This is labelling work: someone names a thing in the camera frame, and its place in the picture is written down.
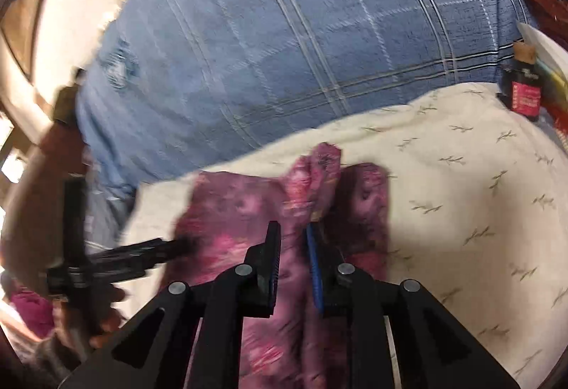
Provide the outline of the person's left hand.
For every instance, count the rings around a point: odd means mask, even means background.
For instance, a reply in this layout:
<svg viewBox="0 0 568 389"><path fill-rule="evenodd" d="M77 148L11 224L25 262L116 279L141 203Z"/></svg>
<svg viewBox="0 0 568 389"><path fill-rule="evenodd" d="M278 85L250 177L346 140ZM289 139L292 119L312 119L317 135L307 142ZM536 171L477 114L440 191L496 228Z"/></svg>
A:
<svg viewBox="0 0 568 389"><path fill-rule="evenodd" d="M121 327L124 316L114 304L126 297L127 293L121 288L103 287L90 312L67 300L54 301L55 335L65 348L77 355L102 348Z"/></svg>

